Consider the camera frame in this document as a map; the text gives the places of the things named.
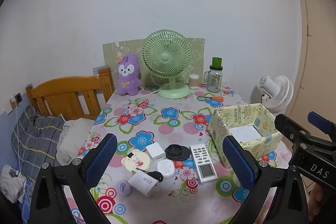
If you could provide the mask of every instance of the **bed post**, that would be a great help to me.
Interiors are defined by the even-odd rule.
[[[32,97],[32,93],[31,93],[31,90],[32,90],[32,87],[31,86],[26,86],[26,92],[27,92],[27,95],[28,95],[28,99],[30,101],[30,104],[35,108],[35,110],[37,112],[40,111],[40,108],[39,106],[37,105],[37,102],[36,102],[36,99],[33,99]]]
[[[107,102],[114,91],[111,70],[107,67],[99,69],[98,72],[100,86],[104,94],[105,102]]]

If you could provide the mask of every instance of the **stuffed animal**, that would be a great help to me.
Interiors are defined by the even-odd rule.
[[[140,64],[136,54],[128,54],[120,58],[118,64],[117,92],[119,95],[137,95],[141,81],[139,79]]]

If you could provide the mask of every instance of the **desk fan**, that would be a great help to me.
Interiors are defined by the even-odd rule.
[[[274,79],[264,75],[260,78],[258,85],[266,93],[262,95],[261,103],[271,113],[279,113],[284,110],[292,100],[293,84],[284,75],[277,76]]]
[[[181,34],[160,30],[146,38],[142,48],[142,60],[146,68],[160,78],[169,79],[169,84],[157,93],[164,98],[177,99],[189,94],[189,88],[177,83],[176,77],[189,65],[192,59],[191,46]]]

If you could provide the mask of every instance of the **door frame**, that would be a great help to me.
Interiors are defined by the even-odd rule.
[[[303,74],[305,72],[307,50],[308,50],[308,12],[307,12],[306,0],[300,0],[300,5],[301,5],[301,20],[302,20],[301,53],[300,53],[299,67],[297,70],[296,80],[294,84],[293,98],[285,111],[285,115],[287,115],[288,117],[291,115],[292,110],[294,108],[294,104],[299,95]]]

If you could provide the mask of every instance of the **cardboard box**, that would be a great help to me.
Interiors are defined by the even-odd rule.
[[[208,131],[217,147],[225,167],[231,167],[223,151],[223,140],[232,135],[230,128],[252,125],[260,133],[260,137],[240,145],[252,153],[258,160],[261,156],[274,151],[283,135],[275,129],[275,117],[261,104],[217,107],[209,123]]]

